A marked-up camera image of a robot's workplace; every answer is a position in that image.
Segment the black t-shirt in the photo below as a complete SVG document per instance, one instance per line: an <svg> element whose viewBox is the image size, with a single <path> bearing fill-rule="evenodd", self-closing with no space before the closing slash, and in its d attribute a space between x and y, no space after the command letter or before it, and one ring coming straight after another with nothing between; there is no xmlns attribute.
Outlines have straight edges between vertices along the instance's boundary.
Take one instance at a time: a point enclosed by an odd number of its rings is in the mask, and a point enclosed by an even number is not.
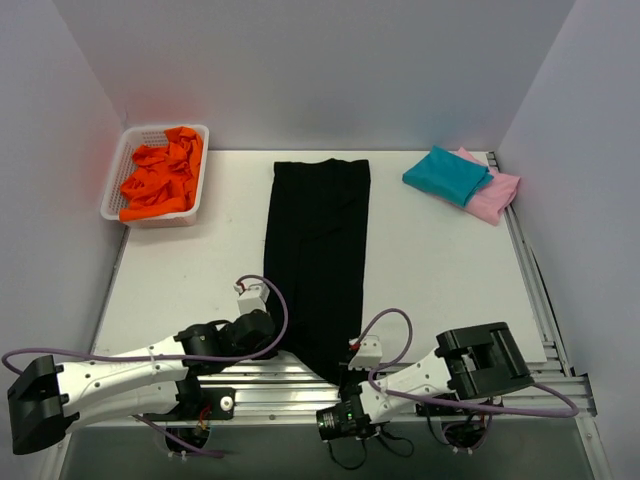
<svg viewBox="0 0 640 480"><path fill-rule="evenodd" d="M334 385L361 331L370 188L366 159L274 165L263 275L279 292L267 309L286 330L279 349Z"/></svg>

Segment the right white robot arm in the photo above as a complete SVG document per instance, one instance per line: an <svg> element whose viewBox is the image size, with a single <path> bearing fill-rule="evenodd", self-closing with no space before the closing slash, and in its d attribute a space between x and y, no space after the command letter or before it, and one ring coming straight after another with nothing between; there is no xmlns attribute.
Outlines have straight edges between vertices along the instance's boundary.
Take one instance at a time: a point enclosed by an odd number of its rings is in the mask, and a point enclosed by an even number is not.
<svg viewBox="0 0 640 480"><path fill-rule="evenodd" d="M416 363L380 379L345 388L341 401L316 413L322 441L366 439L410 403L444 395L464 413L480 399L502 396L534 384L520 349L504 322L448 330L437 347Z"/></svg>

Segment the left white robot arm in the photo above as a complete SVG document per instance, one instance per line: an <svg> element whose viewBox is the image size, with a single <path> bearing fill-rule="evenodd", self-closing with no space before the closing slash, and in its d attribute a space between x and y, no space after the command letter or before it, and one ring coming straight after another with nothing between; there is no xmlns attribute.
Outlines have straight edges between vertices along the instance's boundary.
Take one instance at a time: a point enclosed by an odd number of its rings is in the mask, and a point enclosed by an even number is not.
<svg viewBox="0 0 640 480"><path fill-rule="evenodd" d="M255 309L235 321L192 325L144 348L112 357L57 362L49 350L32 360L7 391L12 449L42 451L72 430L133 415L190 419L219 400L199 379L260 357L282 338L271 315Z"/></svg>

